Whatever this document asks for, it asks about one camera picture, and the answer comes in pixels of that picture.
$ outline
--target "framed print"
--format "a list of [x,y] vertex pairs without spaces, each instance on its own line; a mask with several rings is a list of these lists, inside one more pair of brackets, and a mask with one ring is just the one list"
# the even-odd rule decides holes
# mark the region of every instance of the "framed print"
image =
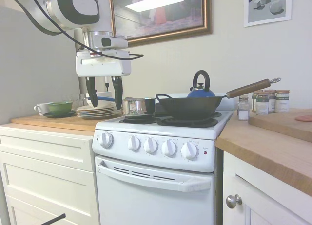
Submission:
[[290,20],[292,0],[244,0],[244,26]]
[[111,0],[114,34],[130,46],[210,34],[211,0]]

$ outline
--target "cabinet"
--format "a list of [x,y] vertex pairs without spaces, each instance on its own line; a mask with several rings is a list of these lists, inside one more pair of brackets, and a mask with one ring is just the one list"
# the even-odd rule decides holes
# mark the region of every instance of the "cabinet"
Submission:
[[99,225],[91,136],[0,127],[0,170],[11,225]]
[[[311,197],[299,192],[289,185],[281,185],[279,191],[273,192],[279,182],[255,167],[224,154],[223,174],[223,224],[224,225],[310,225],[311,215],[309,203]],[[233,202],[226,204],[228,196],[239,195],[241,205]],[[287,199],[290,204],[283,203],[280,197]],[[300,203],[304,209],[295,204]]]

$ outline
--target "saucepan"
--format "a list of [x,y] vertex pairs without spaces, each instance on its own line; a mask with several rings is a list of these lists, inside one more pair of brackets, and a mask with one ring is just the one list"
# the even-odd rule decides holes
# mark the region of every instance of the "saucepan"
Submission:
[[122,101],[122,113],[127,118],[147,118],[155,114],[155,98],[127,97]]
[[156,98],[166,112],[175,119],[181,120],[202,120],[212,116],[223,98],[234,98],[248,94],[257,90],[270,87],[277,83],[281,78],[273,80],[265,79],[226,93],[223,97],[186,97],[172,98],[166,94],[157,94]]

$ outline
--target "spice jar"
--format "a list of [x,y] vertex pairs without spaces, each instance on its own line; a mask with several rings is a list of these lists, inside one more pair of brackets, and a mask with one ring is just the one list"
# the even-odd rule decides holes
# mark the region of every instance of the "spice jar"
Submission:
[[252,112],[253,113],[256,113],[257,93],[258,92],[262,92],[262,91],[263,90],[258,90],[258,91],[253,92],[253,96],[252,96],[252,99],[253,99],[253,102],[252,102]]
[[269,92],[257,93],[256,114],[269,114]]
[[265,90],[264,92],[269,92],[269,114],[275,113],[276,90]]
[[275,112],[282,113],[288,111],[289,111],[289,90],[277,90]]
[[237,106],[238,120],[248,120],[249,119],[249,103],[248,96],[243,95],[239,97],[239,103]]

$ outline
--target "oven door handle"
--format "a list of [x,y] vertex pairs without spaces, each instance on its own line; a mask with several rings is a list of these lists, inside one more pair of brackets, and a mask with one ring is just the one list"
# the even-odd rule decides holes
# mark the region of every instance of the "oven door handle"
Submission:
[[195,192],[210,189],[211,187],[211,178],[208,177],[197,177],[192,176],[189,180],[184,182],[177,181],[165,181],[165,180],[156,180],[151,178],[139,177],[135,175],[130,175],[126,173],[121,173],[115,170],[111,170],[103,165],[99,165],[99,173],[107,175],[111,178],[124,181],[130,184],[150,187],[150,188],[159,188],[165,190],[173,190],[180,192]]

